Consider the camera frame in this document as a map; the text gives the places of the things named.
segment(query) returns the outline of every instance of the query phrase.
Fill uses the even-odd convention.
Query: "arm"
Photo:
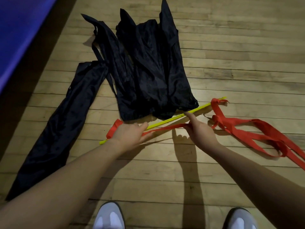
[[[63,228],[80,211],[110,164],[151,134],[148,123],[121,125],[112,139],[80,156],[7,203],[0,228]]]
[[[214,158],[233,178],[252,203],[277,228],[303,228],[305,189],[219,144],[213,130],[185,113],[185,127],[192,141]]]

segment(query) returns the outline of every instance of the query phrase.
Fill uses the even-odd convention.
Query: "gray sneaker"
[[[97,213],[93,229],[125,229],[120,206],[113,201],[105,202]]]
[[[258,229],[253,216],[242,207],[232,208],[222,229]]]

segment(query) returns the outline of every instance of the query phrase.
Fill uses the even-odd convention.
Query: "hardwood floor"
[[[79,62],[95,60],[87,14],[115,31],[124,8],[136,23],[158,20],[162,0],[77,0],[0,162],[0,194],[64,99]],[[303,0],[167,0],[179,30],[183,64],[200,104],[226,96],[226,116],[262,119],[305,149],[305,6]],[[30,91],[31,73],[10,87]],[[214,113],[205,109],[205,115]],[[98,146],[119,118],[105,81],[68,162]],[[204,115],[198,119],[207,122]],[[159,121],[147,117],[150,124]],[[257,132],[250,126],[241,129]],[[305,187],[288,158],[267,159],[219,128],[219,142]],[[222,228],[230,208],[247,208],[260,228],[274,228],[231,177],[184,129],[160,134],[111,166],[69,228],[90,228],[107,200],[120,204],[128,228]],[[276,151],[258,142],[270,153]]]

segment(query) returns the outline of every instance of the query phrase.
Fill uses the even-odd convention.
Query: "purple mat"
[[[0,0],[0,93],[56,0]]]

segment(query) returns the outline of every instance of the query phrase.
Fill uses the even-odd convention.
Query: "forearm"
[[[119,150],[108,142],[59,169],[9,202],[0,212],[0,228],[66,226],[85,204]]]
[[[222,145],[207,153],[277,228],[302,228],[305,225],[304,188]]]

